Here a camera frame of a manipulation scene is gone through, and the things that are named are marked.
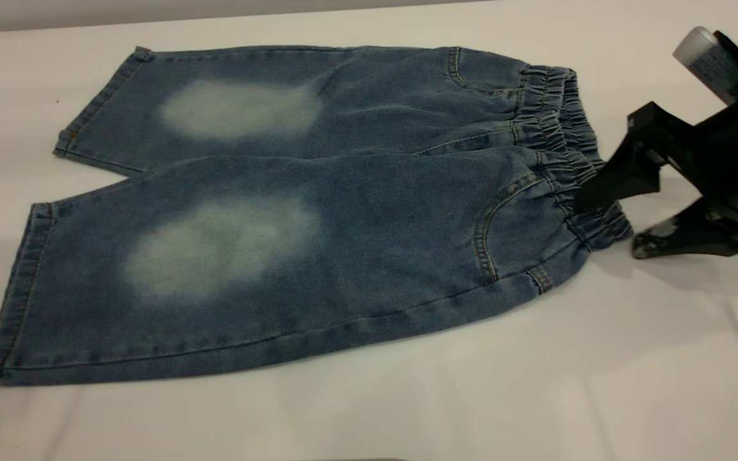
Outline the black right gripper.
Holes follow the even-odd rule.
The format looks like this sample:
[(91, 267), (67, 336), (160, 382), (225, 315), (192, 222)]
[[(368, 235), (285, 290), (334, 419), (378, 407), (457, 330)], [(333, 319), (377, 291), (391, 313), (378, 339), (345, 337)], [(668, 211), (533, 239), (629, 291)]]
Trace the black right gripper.
[(695, 125), (648, 103), (628, 117), (628, 137), (586, 181), (574, 212), (660, 190), (660, 168), (680, 173), (700, 197), (675, 216), (636, 234), (634, 259), (738, 254), (738, 102)]

